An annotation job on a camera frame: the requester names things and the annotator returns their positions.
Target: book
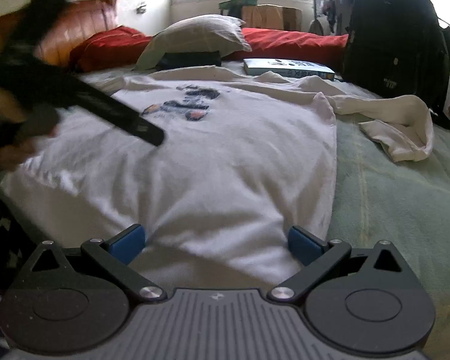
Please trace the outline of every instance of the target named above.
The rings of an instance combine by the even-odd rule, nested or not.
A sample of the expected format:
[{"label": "book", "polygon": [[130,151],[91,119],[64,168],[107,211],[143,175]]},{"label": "book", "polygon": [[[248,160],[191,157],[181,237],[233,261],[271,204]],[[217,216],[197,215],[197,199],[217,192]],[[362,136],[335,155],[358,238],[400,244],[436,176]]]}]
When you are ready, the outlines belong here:
[{"label": "book", "polygon": [[248,58],[244,59],[244,68],[250,76],[259,76],[272,71],[281,76],[296,79],[307,76],[319,76],[324,80],[332,81],[335,79],[335,72],[327,66],[293,59]]}]

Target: black pouch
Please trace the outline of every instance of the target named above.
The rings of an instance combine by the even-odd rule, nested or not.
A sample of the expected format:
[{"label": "black pouch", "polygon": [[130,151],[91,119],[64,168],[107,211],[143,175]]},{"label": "black pouch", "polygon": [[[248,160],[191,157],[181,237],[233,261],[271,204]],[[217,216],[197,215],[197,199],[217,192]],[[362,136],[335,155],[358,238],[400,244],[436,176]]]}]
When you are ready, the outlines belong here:
[{"label": "black pouch", "polygon": [[219,51],[205,52],[166,52],[158,62],[158,71],[189,68],[192,66],[222,66]]}]

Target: metal screw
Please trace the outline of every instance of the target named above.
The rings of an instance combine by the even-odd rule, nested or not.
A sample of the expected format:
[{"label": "metal screw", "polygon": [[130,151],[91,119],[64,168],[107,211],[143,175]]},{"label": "metal screw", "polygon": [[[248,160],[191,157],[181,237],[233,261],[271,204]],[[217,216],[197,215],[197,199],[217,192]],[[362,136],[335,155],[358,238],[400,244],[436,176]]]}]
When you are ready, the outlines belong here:
[{"label": "metal screw", "polygon": [[163,290],[158,287],[150,286],[150,287],[143,287],[140,290],[140,296],[145,299],[157,299],[161,297],[163,294]]},{"label": "metal screw", "polygon": [[293,295],[295,295],[295,292],[288,287],[275,287],[273,290],[271,290],[271,295],[275,299],[291,299],[293,298]]}]

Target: red pillow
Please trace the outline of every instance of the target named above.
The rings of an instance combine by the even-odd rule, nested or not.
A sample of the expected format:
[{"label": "red pillow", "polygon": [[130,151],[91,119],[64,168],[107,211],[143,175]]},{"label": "red pillow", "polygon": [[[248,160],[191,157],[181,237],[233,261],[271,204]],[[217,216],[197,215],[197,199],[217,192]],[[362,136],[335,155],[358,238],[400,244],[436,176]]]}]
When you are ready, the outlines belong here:
[{"label": "red pillow", "polygon": [[319,36],[308,32],[242,28],[251,52],[236,51],[224,59],[281,58],[317,62],[340,71],[348,35]]},{"label": "red pillow", "polygon": [[69,67],[87,73],[132,65],[150,40],[151,36],[124,26],[99,32],[70,51]]}]

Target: blurry black object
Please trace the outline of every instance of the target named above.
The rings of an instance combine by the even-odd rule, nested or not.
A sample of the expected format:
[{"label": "blurry black object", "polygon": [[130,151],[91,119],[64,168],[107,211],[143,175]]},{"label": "blurry black object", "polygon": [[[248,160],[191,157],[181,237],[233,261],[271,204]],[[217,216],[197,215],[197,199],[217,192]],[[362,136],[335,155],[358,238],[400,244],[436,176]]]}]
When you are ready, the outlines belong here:
[{"label": "blurry black object", "polygon": [[[125,132],[159,146],[164,140],[164,131],[142,119],[139,112],[66,74],[62,68],[34,57],[37,45],[69,5],[68,0],[32,0],[29,3],[22,21],[0,54],[0,87],[12,92],[28,112],[43,103],[56,108],[78,105]],[[21,127],[3,123],[0,148],[13,143]]]},{"label": "blurry black object", "polygon": [[166,52],[157,64],[157,70],[189,68],[192,66],[222,66],[219,51]]}]

